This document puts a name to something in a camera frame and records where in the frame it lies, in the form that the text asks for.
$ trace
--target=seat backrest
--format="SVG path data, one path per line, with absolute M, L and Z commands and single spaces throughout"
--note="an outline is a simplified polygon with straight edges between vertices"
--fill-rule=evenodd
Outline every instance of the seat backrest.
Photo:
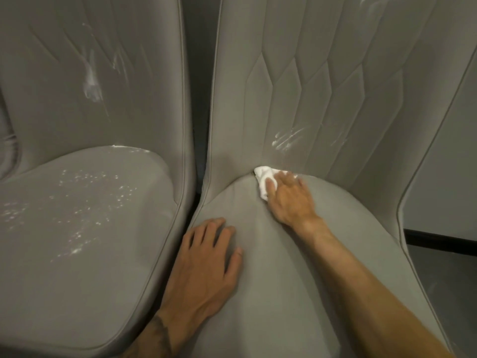
M 180 0 L 0 0 L 0 90 L 18 173 L 100 145 L 194 174 Z
M 222 0 L 205 203 L 268 165 L 342 186 L 397 236 L 476 12 L 477 0 Z

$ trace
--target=left hand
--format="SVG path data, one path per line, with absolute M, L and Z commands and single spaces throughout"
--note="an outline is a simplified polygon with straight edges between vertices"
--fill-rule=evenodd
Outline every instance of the left hand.
M 173 355 L 205 319 L 218 313 L 237 284 L 241 248 L 235 249 L 225 270 L 225 255 L 235 227 L 224 228 L 214 246 L 217 230 L 224 223 L 224 218 L 206 220 L 182 240 L 157 312 L 167 327 Z

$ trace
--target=seat cushion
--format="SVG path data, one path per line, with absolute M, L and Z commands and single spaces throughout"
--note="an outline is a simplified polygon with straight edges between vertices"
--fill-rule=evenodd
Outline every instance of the seat cushion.
M 397 241 L 350 193 L 305 176 L 316 212 L 337 238 L 439 339 L 444 337 Z M 235 295 L 184 349 L 184 357 L 354 357 L 325 286 L 307 255 L 259 198 L 252 175 L 196 214 L 235 225 L 244 268 Z
M 82 357 L 124 339 L 183 229 L 163 159 L 81 150 L 0 184 L 0 196 L 0 343 Z

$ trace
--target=black trim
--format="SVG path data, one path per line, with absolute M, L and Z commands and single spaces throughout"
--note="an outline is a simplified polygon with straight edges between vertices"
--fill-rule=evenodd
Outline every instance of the black trim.
M 404 229 L 408 245 L 477 256 L 477 241 Z

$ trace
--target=right hand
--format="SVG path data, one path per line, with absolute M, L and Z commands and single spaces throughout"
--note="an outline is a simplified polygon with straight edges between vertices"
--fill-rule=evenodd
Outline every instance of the right hand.
M 265 181 L 268 205 L 273 216 L 295 230 L 305 242 L 310 242 L 317 224 L 323 224 L 315 213 L 313 197 L 305 181 L 282 171 L 275 176 L 277 188 L 271 179 Z

